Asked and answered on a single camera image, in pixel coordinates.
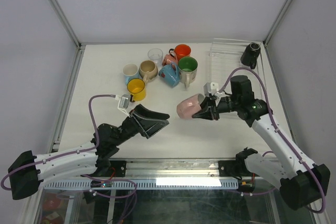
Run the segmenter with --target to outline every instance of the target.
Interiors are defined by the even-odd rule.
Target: pink mug
[[[193,114],[202,109],[201,103],[203,102],[204,98],[204,95],[196,94],[180,102],[176,107],[176,112],[179,117],[182,119],[192,119]]]
[[[162,61],[162,65],[170,65],[171,63],[178,63],[179,61],[177,60],[177,56],[176,54],[174,53],[174,49],[170,49],[169,50],[169,54],[167,54],[164,58],[163,58],[163,61]]]

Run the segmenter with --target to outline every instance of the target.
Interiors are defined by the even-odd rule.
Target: red mug
[[[175,49],[169,50],[170,55],[176,55],[177,60],[181,60],[183,57],[188,57],[191,54],[190,46],[186,44],[179,44],[175,47]]]

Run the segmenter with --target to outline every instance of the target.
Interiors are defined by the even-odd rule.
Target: cable
[[[116,169],[115,169],[114,167],[111,167],[110,169],[112,169],[112,170],[113,170],[113,173],[112,173],[112,175],[111,175],[111,177],[110,177],[109,179],[112,179],[112,178],[113,178],[113,176],[115,176],[115,171],[116,171]]]
[[[236,177],[236,176],[233,176],[232,174],[230,174],[228,172],[227,172],[227,175],[229,175],[230,177],[232,177],[232,178],[234,178],[236,180],[243,180],[243,178],[241,176]]]
[[[131,201],[130,201],[127,205],[125,205],[124,211],[122,212],[122,215],[121,215],[121,217],[120,217],[120,219],[119,219],[119,221],[118,221],[118,224],[122,224],[123,221],[124,221],[124,219],[126,219],[127,216],[130,215],[130,214],[132,213],[132,211],[134,210],[134,208],[135,208],[135,206],[136,206],[137,200],[138,200],[138,196],[137,196],[137,194],[134,194],[133,197],[132,197],[132,199],[131,199]],[[128,208],[130,207],[130,205],[132,204],[132,202],[133,202],[133,207],[132,207],[131,210],[126,214]]]
[[[252,174],[252,178],[251,178],[251,180],[250,180],[250,183],[254,184],[254,179],[255,179],[255,178],[256,178],[256,174],[253,173],[253,174]]]
[[[131,193],[129,193],[129,194],[127,194],[127,195],[123,195],[123,196],[108,196],[108,195],[105,195],[105,194],[101,194],[101,193],[99,193],[99,192],[97,192],[97,191],[94,191],[94,190],[90,190],[90,191],[94,191],[94,193],[95,194],[97,194],[97,195],[99,195],[99,196],[102,196],[102,197],[105,197],[105,198],[109,198],[109,199],[123,199],[123,198],[127,198],[127,197],[130,197],[130,196],[132,196],[133,194],[135,194],[135,192],[136,192],[136,190],[137,190],[137,188],[138,188],[138,186],[136,185],[136,183],[135,182],[133,182],[133,181],[131,181],[131,180],[129,180],[129,179],[97,179],[97,178],[93,178],[93,177],[91,177],[91,176],[89,176],[89,175],[87,175],[87,174],[85,174],[85,175],[82,175],[83,177],[86,177],[86,178],[89,178],[89,179],[92,179],[92,180],[94,180],[94,181],[98,181],[98,182],[128,182],[128,183],[131,183],[133,186],[134,186],[134,189],[133,189],[133,191],[131,191]]]
[[[94,132],[96,134],[96,142],[97,143],[96,143],[96,145],[94,147],[79,150],[80,153],[81,152],[88,152],[88,151],[94,150],[95,148],[97,148],[99,146],[99,134],[98,134],[98,129],[97,129],[97,125],[96,125],[96,122],[95,122],[95,118],[93,117],[92,106],[91,106],[93,99],[98,98],[98,97],[112,97],[112,98],[115,98],[116,95],[114,95],[114,94],[97,94],[97,95],[94,95],[93,97],[90,98],[90,100],[89,100],[89,112],[90,112],[90,116],[91,116],[91,119],[92,119]],[[64,157],[64,156],[67,156],[67,155],[71,155],[71,154],[76,154],[76,153],[77,153],[77,150],[76,151],[72,151],[72,152],[62,153],[62,154],[56,155],[54,157],[47,158],[47,159],[45,159],[45,161],[47,161],[47,162],[48,161],[52,161],[54,159],[57,159],[57,158],[60,158],[60,157]],[[42,163],[43,163],[43,161],[38,161],[38,162],[26,164],[26,165],[23,165],[23,166],[21,166],[19,168],[14,169],[10,173],[6,174],[5,177],[3,177],[3,179],[1,180],[1,183],[0,183],[1,188],[4,189],[4,190],[10,191],[11,188],[5,186],[5,180],[9,176],[12,176],[14,173],[16,173],[16,172],[18,172],[20,170],[23,170],[25,168],[28,168],[28,167],[31,167],[31,166],[34,166],[34,165],[39,165],[39,164],[42,164]]]
[[[241,191],[235,191],[235,190],[229,190],[233,193],[236,193],[236,194],[243,194],[243,195],[247,195],[247,196],[262,196],[262,195],[266,195],[266,194],[269,194],[271,193],[272,191],[274,191],[276,188],[273,187],[272,189],[269,189],[268,191],[263,191],[262,193],[243,193]]]
[[[296,157],[299,159],[299,162],[307,169],[307,171],[309,172],[309,174],[311,175],[311,177],[313,178],[314,182],[316,183],[316,185],[317,185],[317,187],[319,189],[319,192],[320,192],[320,195],[321,195],[321,199],[322,199],[321,209],[320,210],[314,210],[314,209],[311,209],[309,207],[307,207],[307,208],[308,208],[309,211],[314,212],[315,214],[321,214],[321,213],[323,213],[324,210],[325,210],[326,197],[324,195],[322,186],[321,186],[319,180],[316,178],[316,175],[313,173],[313,171],[310,169],[310,167],[307,165],[307,163],[302,159],[302,156],[297,152],[297,150],[290,143],[290,141],[286,138],[286,136],[281,132],[281,130],[278,129],[278,128],[276,128],[276,122],[275,122],[273,114],[272,114],[272,109],[271,109],[271,107],[269,105],[269,100],[268,100],[268,95],[267,95],[267,92],[266,92],[266,88],[265,88],[265,85],[263,84],[261,78],[259,77],[259,75],[257,75],[254,71],[252,71],[251,69],[246,68],[246,67],[236,68],[229,75],[229,77],[227,78],[226,82],[224,83],[224,85],[222,86],[222,88],[219,90],[219,92],[223,92],[224,91],[224,89],[226,88],[226,86],[230,82],[231,77],[238,70],[247,70],[247,71],[251,72],[258,79],[258,81],[259,81],[259,83],[261,85],[261,88],[263,90],[264,96],[265,96],[265,101],[266,101],[266,105],[267,105],[267,109],[268,109],[268,115],[269,115],[269,118],[270,118],[270,120],[272,122],[272,125],[273,125],[274,129],[277,130],[277,133],[286,142],[286,144],[288,145],[288,147],[294,152],[294,154],[296,155]]]
[[[267,151],[267,152],[265,152],[265,153],[263,153],[263,157],[265,157],[266,156],[266,154],[268,154],[268,153],[273,153],[273,151]]]
[[[65,192],[69,192],[69,191],[73,191],[73,192],[84,192],[85,190],[63,190],[60,193],[56,194],[56,198],[58,199],[63,199],[63,200],[73,200],[76,197],[78,197],[78,195],[69,195],[69,194],[64,194]]]

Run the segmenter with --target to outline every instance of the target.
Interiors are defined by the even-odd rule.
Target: blue mug
[[[178,75],[179,67],[174,62],[164,66],[159,72],[159,76],[171,87],[175,87],[180,82],[180,77]]]
[[[126,85],[130,82],[130,80],[140,78],[138,67],[133,63],[125,65],[122,69],[122,73],[124,74]]]

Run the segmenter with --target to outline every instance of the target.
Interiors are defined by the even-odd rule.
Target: white wall
[[[295,0],[269,56],[299,145],[331,171],[327,209],[336,222],[336,0]]]
[[[262,40],[285,0],[58,0],[81,42]]]
[[[0,0],[1,177],[21,152],[46,152],[74,56],[48,0]],[[0,189],[1,223],[17,223],[22,203]]]

